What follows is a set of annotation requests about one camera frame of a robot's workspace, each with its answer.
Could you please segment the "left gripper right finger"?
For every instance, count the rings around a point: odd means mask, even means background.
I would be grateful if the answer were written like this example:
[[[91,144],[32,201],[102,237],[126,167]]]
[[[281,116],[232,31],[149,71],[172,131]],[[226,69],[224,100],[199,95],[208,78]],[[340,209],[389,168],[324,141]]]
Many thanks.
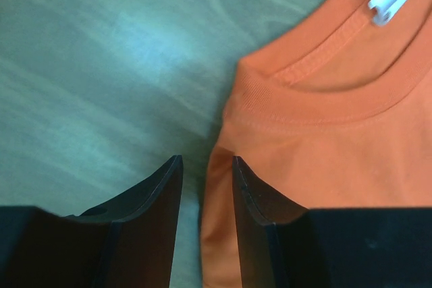
[[[328,287],[329,271],[307,208],[232,162],[243,287]]]

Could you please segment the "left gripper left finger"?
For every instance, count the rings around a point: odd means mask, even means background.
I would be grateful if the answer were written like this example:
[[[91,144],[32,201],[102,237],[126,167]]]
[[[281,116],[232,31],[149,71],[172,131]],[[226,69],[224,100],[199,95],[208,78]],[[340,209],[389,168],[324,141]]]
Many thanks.
[[[183,186],[182,156],[116,197],[68,218],[108,226],[93,287],[168,287]]]

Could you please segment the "orange t shirt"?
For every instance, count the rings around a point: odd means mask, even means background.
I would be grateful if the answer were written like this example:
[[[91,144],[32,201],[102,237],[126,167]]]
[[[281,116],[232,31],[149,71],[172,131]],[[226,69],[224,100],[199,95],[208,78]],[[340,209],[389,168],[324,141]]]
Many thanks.
[[[240,287],[232,160],[307,208],[431,205],[431,0],[326,0],[242,58],[207,169],[205,287]]]

